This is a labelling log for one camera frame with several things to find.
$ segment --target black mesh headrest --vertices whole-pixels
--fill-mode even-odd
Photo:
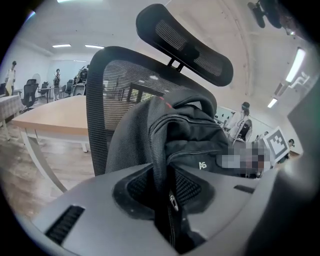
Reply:
[[[136,18],[139,37],[216,86],[234,75],[230,60],[190,34],[162,4],[152,4]]]

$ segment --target table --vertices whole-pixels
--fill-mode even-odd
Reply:
[[[49,87],[49,88],[41,88],[41,89],[37,89],[37,91],[39,92],[39,91],[42,91],[42,90],[47,90],[46,91],[46,103],[49,103],[49,98],[51,98],[51,90],[54,90],[55,88],[51,88],[51,87]]]
[[[41,174],[60,191],[67,191],[48,165],[38,139],[81,143],[83,151],[87,152],[86,96],[67,97],[44,104],[17,116],[12,123],[20,128],[26,149]]]
[[[4,133],[7,140],[10,140],[8,133],[6,118],[12,115],[19,115],[20,110],[24,106],[21,103],[21,99],[18,95],[0,97],[0,122],[2,121]]]

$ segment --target gray panel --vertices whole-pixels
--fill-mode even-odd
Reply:
[[[153,221],[136,220],[122,211],[112,198],[120,179],[146,167],[135,166],[82,182],[46,207],[33,221],[45,232],[70,205],[85,211],[62,244],[83,256],[92,255],[177,255],[158,232]]]
[[[82,182],[53,201],[33,221],[43,233],[70,206],[85,208],[62,247],[79,255],[173,256],[153,221],[130,218],[112,198],[115,184],[148,164],[96,176]],[[184,167],[208,181],[215,190],[211,205],[202,214],[188,215],[190,227],[208,241],[192,254],[236,255],[242,252],[268,204],[277,171],[266,172],[260,180],[225,176]],[[255,188],[253,194],[234,189],[236,185]]]
[[[234,189],[236,185],[256,188],[258,179],[226,176],[203,170],[183,167],[186,171],[209,182],[214,187],[214,200],[201,214],[190,214],[188,220],[192,231],[209,239],[222,230],[246,205],[252,194]]]
[[[266,172],[238,215],[213,238],[187,253],[186,256],[242,255],[251,234],[264,214],[277,174],[277,170]]]

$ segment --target black vent slot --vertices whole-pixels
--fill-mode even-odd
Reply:
[[[45,235],[61,245],[84,211],[85,209],[80,206],[70,206]]]
[[[234,187],[236,190],[240,190],[249,194],[253,194],[255,192],[255,189],[252,187],[244,186],[244,185],[236,185]]]

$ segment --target wooden floor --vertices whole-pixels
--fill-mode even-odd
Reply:
[[[51,186],[38,171],[20,137],[19,129],[7,123],[11,140],[0,127],[0,181],[12,209],[32,219],[43,206],[62,192]],[[69,190],[94,177],[90,147],[84,153],[81,144],[57,140],[39,140],[41,151],[57,178]]]

